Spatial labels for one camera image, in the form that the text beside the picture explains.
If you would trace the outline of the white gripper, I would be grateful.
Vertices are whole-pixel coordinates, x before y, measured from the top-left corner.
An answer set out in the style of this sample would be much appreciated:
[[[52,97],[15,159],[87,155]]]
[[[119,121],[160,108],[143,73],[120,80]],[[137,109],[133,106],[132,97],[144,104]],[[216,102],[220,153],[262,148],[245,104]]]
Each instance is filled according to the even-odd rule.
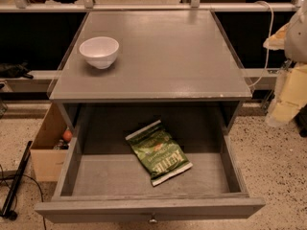
[[[288,25],[270,35],[263,46],[269,50],[283,50]],[[288,124],[307,104],[307,65],[287,59],[281,66],[265,122],[270,127]]]

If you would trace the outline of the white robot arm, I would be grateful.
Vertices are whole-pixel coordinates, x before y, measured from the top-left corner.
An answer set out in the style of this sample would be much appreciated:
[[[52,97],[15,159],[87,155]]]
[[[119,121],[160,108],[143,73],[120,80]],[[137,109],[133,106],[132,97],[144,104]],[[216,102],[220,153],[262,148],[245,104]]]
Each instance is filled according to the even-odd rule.
[[[307,104],[307,13],[301,6],[290,21],[269,36],[263,46],[283,50],[286,59],[295,63],[290,70],[282,70],[275,83],[266,123],[270,127],[288,124]]]

